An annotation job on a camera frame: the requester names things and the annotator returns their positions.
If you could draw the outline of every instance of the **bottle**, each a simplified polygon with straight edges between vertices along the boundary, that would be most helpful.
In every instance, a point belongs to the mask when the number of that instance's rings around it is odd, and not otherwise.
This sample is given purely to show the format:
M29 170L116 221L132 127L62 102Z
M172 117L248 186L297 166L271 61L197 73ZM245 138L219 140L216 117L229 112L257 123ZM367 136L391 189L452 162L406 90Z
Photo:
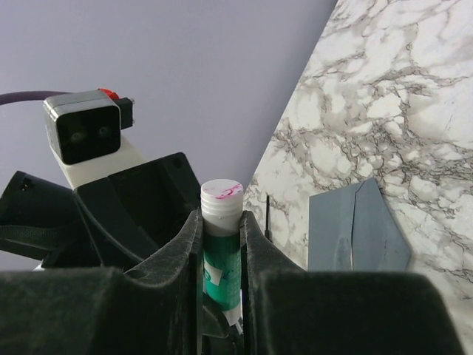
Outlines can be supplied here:
M233 180L211 180L202 185L200 201L205 291L220 305L228 324L234 325L241 316L239 222L243 186Z

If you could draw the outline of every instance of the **white marble surface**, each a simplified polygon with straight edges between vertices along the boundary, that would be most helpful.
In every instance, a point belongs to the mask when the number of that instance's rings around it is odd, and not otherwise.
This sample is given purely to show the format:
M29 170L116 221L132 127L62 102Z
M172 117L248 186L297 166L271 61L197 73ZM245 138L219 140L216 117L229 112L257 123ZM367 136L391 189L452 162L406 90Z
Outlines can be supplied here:
M246 192L307 265L309 196L376 177L473 354L473 1L340 0Z

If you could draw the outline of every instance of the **pink stain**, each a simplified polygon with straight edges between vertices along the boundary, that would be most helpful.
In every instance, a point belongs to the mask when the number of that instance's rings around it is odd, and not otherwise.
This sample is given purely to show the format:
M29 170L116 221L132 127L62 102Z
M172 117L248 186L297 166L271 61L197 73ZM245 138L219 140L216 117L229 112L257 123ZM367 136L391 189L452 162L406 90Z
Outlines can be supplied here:
M243 185L238 183L237 185L231 187L230 189L226 189L222 191L220 196L216 196L215 198L218 200L224 200L227 197L235 195L237 192L240 192L243 189Z

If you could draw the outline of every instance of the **gray background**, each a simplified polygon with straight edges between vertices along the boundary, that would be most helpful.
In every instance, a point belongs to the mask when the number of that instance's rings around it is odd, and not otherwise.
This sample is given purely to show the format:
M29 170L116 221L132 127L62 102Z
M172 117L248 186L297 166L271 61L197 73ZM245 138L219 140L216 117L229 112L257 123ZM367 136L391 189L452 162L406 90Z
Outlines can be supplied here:
M152 160L248 185L336 0L4 0L0 92L113 89ZM0 106L0 192L16 170L67 185L39 102ZM0 270L38 262L0 254Z

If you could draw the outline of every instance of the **gray cardboard piece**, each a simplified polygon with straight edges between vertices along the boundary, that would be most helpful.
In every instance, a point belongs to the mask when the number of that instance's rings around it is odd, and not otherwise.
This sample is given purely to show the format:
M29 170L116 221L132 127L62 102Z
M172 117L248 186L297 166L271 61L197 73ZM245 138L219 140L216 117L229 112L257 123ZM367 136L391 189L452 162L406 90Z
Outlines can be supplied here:
M374 178L310 197L309 271L403 271L409 258Z

